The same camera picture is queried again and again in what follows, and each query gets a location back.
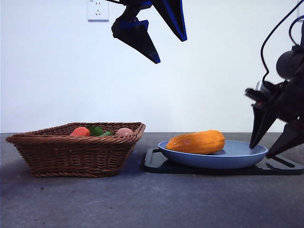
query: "black tray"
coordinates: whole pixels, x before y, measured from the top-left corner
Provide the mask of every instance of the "black tray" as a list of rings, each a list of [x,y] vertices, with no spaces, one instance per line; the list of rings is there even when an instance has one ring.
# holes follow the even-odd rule
[[[210,174],[210,175],[301,175],[304,173],[302,165],[282,156],[264,158],[254,166],[234,170],[212,170],[181,165],[167,159],[159,149],[147,151],[143,169],[153,173],[179,174]]]

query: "wall socket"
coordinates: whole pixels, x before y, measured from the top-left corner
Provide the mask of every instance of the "wall socket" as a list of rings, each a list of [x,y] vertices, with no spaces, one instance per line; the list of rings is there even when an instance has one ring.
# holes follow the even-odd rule
[[[109,21],[109,2],[106,0],[88,0],[87,19],[89,22]]]

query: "gray table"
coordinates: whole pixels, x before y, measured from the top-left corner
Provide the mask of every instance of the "gray table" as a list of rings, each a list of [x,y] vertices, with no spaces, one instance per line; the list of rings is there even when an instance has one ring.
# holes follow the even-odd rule
[[[303,228],[304,175],[210,176],[141,170],[149,148],[177,133],[145,133],[110,178],[35,178],[1,135],[2,228]],[[226,133],[248,142],[249,133]],[[270,147],[278,134],[260,145]],[[282,154],[304,164],[304,146]]]

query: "papaya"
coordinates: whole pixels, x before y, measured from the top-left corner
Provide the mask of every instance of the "papaya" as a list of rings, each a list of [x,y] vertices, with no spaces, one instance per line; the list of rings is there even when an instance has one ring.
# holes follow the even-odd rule
[[[166,149],[185,153],[210,154],[225,146],[225,137],[216,130],[186,133],[169,140]]]

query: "wicker basket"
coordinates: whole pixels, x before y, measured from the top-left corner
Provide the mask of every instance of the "wicker basket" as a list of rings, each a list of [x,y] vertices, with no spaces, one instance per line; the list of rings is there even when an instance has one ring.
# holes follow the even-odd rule
[[[80,126],[99,126],[116,132],[122,127],[134,134],[118,136],[69,136]],[[143,135],[142,123],[68,123],[7,137],[36,177],[109,177],[119,173],[124,161]]]

